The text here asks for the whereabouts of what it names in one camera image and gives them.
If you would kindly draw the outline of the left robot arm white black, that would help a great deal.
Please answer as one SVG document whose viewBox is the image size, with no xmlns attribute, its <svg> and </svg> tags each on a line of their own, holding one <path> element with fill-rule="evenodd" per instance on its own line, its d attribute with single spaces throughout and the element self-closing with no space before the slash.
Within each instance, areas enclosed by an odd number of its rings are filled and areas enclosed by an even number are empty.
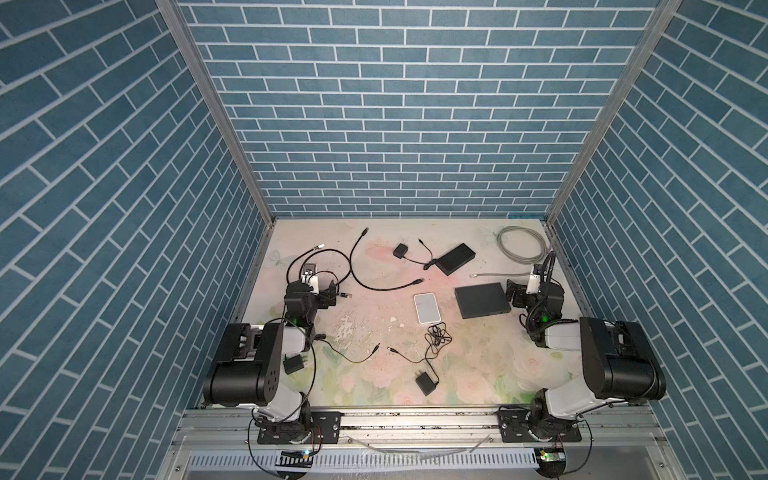
<svg viewBox="0 0 768 480">
<path fill-rule="evenodd" d="M 294 281 L 281 316 L 262 325 L 228 325 L 203 384 L 204 403 L 250 410 L 260 445 L 336 444 L 341 414 L 312 412 L 312 388 L 300 392 L 283 377 L 301 368 L 304 353 L 316 355 L 315 317 L 338 295 L 336 281 L 323 290 Z"/>
</svg>

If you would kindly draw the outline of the dark grey network switch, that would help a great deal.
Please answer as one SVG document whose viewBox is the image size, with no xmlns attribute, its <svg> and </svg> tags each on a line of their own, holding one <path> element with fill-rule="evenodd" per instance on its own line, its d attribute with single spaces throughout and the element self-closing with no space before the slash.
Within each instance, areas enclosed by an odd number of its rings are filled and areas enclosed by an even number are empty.
<svg viewBox="0 0 768 480">
<path fill-rule="evenodd" d="M 458 287 L 454 292 L 463 319 L 507 314 L 512 310 L 500 283 Z"/>
</svg>

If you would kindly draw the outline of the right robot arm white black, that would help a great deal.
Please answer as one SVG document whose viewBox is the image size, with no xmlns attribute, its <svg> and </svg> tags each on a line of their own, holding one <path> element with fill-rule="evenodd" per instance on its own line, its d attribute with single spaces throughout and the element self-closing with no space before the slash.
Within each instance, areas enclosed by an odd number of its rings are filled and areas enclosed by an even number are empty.
<svg viewBox="0 0 768 480">
<path fill-rule="evenodd" d="M 623 403 L 659 400 L 666 380 L 642 327 L 636 323 L 562 315 L 564 289 L 550 280 L 537 287 L 507 282 L 506 297 L 525 312 L 520 323 L 545 350 L 576 352 L 581 372 L 539 390 L 527 407 L 497 410 L 505 443 L 579 442 L 584 416 Z"/>
</svg>

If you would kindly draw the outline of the black power adapter with plug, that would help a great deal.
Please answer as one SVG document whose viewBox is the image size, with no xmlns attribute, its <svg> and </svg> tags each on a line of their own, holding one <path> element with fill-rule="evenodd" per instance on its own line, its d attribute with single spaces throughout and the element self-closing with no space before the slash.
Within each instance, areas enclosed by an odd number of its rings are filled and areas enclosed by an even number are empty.
<svg viewBox="0 0 768 480">
<path fill-rule="evenodd" d="M 432 364 L 439 357 L 441 350 L 453 341 L 453 337 L 447 331 L 445 322 L 430 325 L 424 333 L 426 348 L 420 360 L 411 360 L 393 347 L 388 347 L 390 353 L 396 354 L 413 365 L 424 363 L 428 370 L 419 373 L 415 382 L 424 396 L 432 394 L 439 385 L 439 375 Z"/>
</svg>

